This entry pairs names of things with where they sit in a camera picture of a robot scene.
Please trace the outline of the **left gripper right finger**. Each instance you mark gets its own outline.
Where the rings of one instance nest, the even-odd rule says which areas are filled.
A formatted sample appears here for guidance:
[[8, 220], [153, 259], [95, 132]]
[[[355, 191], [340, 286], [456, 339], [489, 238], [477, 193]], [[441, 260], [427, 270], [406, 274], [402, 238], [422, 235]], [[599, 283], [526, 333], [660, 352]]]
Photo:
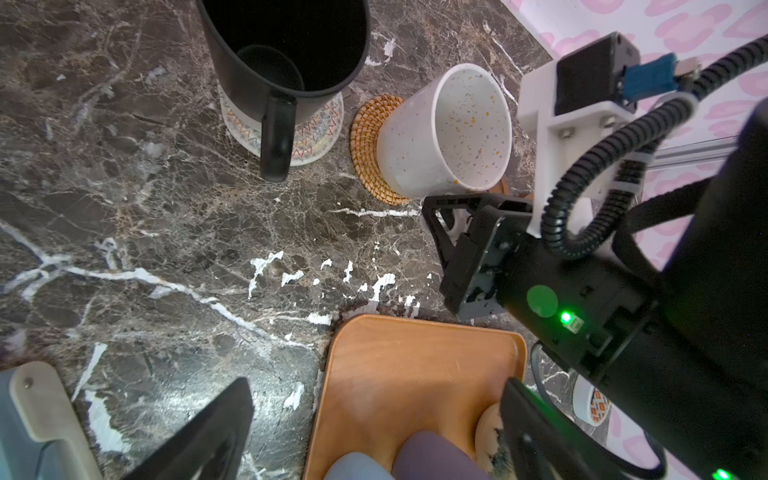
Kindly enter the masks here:
[[503, 434], [519, 479], [623, 479], [618, 467], [564, 414], [519, 379], [500, 404]]

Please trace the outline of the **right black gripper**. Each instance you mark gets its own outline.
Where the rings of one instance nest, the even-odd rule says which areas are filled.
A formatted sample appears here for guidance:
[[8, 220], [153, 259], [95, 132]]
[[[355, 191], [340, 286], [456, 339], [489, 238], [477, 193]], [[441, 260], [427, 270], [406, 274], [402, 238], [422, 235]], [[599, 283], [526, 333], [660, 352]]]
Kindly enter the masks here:
[[428, 196], [422, 218], [445, 270], [440, 292], [460, 321], [500, 314], [504, 263], [525, 234], [531, 201], [499, 193]]

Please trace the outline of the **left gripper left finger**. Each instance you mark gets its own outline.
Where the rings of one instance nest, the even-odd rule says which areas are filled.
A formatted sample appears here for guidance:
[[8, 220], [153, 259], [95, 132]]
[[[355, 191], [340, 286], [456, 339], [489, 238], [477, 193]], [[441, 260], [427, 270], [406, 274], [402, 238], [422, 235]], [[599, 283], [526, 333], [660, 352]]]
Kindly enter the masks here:
[[254, 413], [246, 378], [234, 380], [128, 479], [234, 479]]

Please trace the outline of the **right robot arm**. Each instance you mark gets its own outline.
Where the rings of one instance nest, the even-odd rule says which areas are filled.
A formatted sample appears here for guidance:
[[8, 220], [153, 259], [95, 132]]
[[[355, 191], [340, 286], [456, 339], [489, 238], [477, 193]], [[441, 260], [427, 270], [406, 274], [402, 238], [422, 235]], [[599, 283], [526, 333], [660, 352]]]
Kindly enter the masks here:
[[553, 256], [528, 200], [430, 196], [448, 310], [508, 312], [704, 479], [767, 475], [767, 106], [719, 172], [631, 209], [613, 254]]

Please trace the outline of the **cream yellow mug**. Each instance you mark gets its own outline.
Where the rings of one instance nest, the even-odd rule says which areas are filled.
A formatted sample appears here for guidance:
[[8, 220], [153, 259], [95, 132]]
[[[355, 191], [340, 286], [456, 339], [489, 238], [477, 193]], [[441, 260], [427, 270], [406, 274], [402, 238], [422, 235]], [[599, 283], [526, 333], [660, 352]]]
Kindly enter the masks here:
[[483, 412], [475, 429], [476, 461], [491, 479], [515, 479], [510, 453], [502, 440], [500, 404], [495, 403]]

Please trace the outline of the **black cup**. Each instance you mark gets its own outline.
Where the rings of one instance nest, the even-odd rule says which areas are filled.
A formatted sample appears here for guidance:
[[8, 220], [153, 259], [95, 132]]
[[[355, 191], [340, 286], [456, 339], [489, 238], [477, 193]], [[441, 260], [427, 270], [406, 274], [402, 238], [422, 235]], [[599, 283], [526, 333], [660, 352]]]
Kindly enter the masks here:
[[362, 70], [371, 33], [365, 0], [199, 1], [223, 91], [261, 125], [261, 176], [284, 181], [295, 128]]

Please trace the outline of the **white speckled mug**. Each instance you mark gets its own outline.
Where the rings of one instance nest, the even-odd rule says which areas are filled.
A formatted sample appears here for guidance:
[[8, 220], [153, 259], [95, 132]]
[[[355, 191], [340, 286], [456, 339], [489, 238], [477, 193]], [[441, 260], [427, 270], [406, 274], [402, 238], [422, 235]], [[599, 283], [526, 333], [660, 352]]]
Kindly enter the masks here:
[[376, 140], [382, 179], [408, 198], [483, 192], [505, 174], [511, 115], [492, 75], [470, 63], [451, 67], [399, 105]]

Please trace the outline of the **blue mug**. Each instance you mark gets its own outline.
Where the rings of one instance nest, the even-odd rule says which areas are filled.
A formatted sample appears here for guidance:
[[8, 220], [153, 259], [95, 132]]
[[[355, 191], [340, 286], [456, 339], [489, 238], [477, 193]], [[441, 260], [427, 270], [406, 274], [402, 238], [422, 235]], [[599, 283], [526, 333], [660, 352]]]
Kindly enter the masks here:
[[350, 452], [332, 464], [324, 480], [394, 480], [394, 477], [368, 455]]

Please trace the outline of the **lilac mug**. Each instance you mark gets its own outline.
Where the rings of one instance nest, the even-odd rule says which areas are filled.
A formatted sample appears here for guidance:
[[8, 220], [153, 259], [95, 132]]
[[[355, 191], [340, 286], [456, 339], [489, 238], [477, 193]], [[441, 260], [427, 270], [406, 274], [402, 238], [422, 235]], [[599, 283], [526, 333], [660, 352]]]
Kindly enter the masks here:
[[488, 480], [489, 475], [469, 456], [432, 431], [411, 435], [402, 445], [392, 467], [397, 480]]

